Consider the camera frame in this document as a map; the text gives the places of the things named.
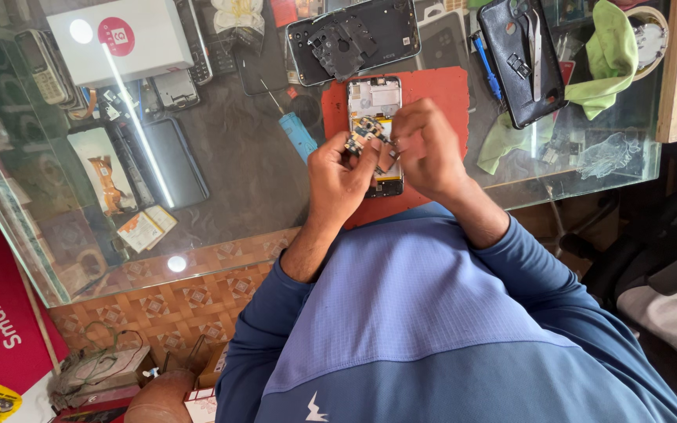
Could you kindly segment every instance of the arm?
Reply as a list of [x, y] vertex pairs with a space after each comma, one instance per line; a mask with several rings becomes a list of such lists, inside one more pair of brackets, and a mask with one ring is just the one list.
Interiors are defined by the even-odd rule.
[[640, 398], [654, 398], [677, 416], [677, 397], [631, 331], [599, 308], [576, 274], [466, 175], [456, 133], [432, 101], [399, 110], [391, 139], [400, 143], [407, 180], [453, 213], [473, 246], [470, 251], [541, 327], [574, 341]]
[[254, 421], [281, 350], [317, 279], [328, 247], [359, 207], [378, 163], [379, 146], [365, 148], [356, 167], [339, 133], [308, 158], [310, 212], [292, 244], [239, 313], [226, 367], [216, 382], [216, 420]]

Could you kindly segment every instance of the red logo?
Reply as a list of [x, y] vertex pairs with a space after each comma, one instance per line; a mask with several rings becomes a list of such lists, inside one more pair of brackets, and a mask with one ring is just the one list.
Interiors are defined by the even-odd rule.
[[118, 17], [107, 17], [99, 24], [99, 42], [114, 56], [126, 56], [135, 48], [135, 33]]

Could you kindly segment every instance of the screwdriver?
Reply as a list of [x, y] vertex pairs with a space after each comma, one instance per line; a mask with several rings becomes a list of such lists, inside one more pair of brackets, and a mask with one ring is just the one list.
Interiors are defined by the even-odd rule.
[[498, 80], [495, 78], [495, 74], [493, 71], [490, 69], [490, 63], [487, 62], [487, 56], [485, 56], [484, 53], [484, 47], [482, 46], [482, 40], [480, 39], [479, 36], [479, 31], [476, 33], [472, 34], [470, 38], [472, 39], [472, 42], [475, 44], [475, 50], [477, 53], [480, 54], [480, 57], [482, 58], [482, 62], [484, 63], [484, 70], [487, 72], [487, 82], [490, 83], [490, 89], [493, 91], [493, 95], [495, 96], [496, 99], [502, 100], [503, 97], [500, 95], [500, 85], [498, 85]]
[[[260, 82], [262, 82], [262, 85], [266, 88], [266, 90], [268, 90], [268, 86], [262, 81], [262, 79]], [[317, 143], [312, 139], [310, 133], [307, 132], [302, 120], [300, 120], [293, 111], [284, 113], [284, 110], [278, 104], [278, 101], [276, 101], [276, 98], [273, 96], [273, 94], [271, 94], [270, 91], [268, 91], [268, 94], [273, 99], [273, 102], [276, 103], [278, 111], [284, 115], [278, 120], [278, 123], [281, 125], [281, 128], [284, 130], [284, 132], [287, 133], [289, 141], [291, 141], [292, 145], [296, 149], [296, 152], [299, 153], [302, 161], [307, 164], [307, 156], [317, 149]]]

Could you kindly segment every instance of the orange flex cable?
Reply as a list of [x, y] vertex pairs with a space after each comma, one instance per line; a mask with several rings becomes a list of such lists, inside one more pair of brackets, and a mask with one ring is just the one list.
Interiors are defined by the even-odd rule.
[[99, 179], [101, 180], [101, 186], [104, 190], [104, 201], [108, 207], [108, 210], [104, 211], [104, 215], [118, 215], [122, 212], [117, 206], [119, 200], [122, 198], [122, 192], [114, 186], [114, 181], [111, 180], [111, 166], [107, 163], [108, 160], [93, 157], [88, 159], [88, 161], [96, 170], [96, 174], [98, 174]]

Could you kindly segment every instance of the hand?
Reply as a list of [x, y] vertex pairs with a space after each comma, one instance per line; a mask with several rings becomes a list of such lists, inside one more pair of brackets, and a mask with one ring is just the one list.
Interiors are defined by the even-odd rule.
[[398, 143], [401, 168], [417, 191], [446, 207], [464, 195], [469, 177], [461, 162], [459, 136], [432, 100], [419, 99], [397, 111], [390, 139]]
[[365, 198], [380, 157], [380, 140], [365, 144], [359, 160], [343, 154], [349, 132], [339, 132], [307, 158], [310, 175], [310, 226], [339, 232]]

